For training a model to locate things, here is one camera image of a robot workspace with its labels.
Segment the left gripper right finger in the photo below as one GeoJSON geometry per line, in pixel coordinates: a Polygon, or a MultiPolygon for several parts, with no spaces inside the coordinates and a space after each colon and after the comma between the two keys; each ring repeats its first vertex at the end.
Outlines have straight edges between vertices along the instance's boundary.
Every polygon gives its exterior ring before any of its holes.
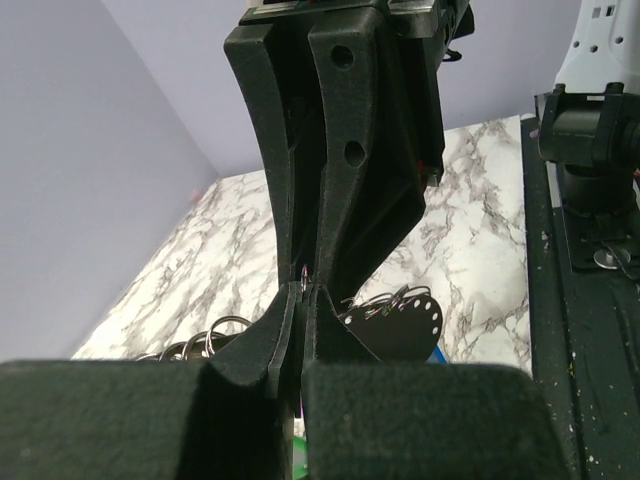
{"type": "Polygon", "coordinates": [[[312,479],[566,479],[534,382],[487,364],[383,361],[309,298],[302,403],[312,479]]]}

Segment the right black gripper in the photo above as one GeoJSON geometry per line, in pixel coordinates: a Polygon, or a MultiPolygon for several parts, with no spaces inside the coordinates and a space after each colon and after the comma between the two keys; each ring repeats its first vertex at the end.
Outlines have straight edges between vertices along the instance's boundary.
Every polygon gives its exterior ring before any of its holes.
{"type": "Polygon", "coordinates": [[[265,1],[239,24],[270,27],[287,114],[306,107],[324,114],[314,280],[332,299],[345,299],[421,218],[421,182],[441,181],[437,70],[460,60],[450,43],[474,33],[472,8],[466,1],[265,1]]]}

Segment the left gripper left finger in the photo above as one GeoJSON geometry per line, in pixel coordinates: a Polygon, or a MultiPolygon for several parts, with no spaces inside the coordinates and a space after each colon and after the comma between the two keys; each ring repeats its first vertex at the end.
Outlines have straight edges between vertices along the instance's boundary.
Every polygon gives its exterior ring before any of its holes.
{"type": "Polygon", "coordinates": [[[298,284],[199,361],[1,367],[5,479],[288,479],[298,284]]]}

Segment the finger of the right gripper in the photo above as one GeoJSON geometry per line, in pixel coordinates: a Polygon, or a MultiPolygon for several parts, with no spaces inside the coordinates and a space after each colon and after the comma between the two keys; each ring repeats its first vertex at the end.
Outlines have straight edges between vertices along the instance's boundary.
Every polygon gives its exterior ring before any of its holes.
{"type": "Polygon", "coordinates": [[[276,229],[281,284],[314,265],[320,186],[320,98],[303,31],[236,27],[224,43],[259,144],[276,229]]]}

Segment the green tagged key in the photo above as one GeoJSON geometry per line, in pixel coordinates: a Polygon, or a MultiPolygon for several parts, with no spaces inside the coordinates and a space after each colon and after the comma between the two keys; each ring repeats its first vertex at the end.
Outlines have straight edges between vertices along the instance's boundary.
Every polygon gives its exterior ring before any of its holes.
{"type": "Polygon", "coordinates": [[[307,478],[307,442],[303,437],[295,437],[293,439],[292,479],[301,480],[307,478]]]}

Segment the blue tagged key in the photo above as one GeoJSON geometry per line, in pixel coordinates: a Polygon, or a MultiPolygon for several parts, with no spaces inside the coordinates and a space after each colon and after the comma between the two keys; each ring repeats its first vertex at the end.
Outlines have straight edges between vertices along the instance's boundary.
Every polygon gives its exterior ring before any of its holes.
{"type": "Polygon", "coordinates": [[[447,360],[438,346],[434,347],[434,350],[429,356],[427,362],[434,363],[434,364],[447,364],[447,360]]]}

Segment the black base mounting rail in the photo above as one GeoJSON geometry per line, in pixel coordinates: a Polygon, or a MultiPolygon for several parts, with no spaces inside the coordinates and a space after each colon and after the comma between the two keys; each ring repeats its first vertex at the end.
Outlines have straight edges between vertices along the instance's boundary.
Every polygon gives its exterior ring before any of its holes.
{"type": "Polygon", "coordinates": [[[572,269],[535,117],[520,121],[531,365],[572,479],[639,476],[639,286],[572,269]]]}

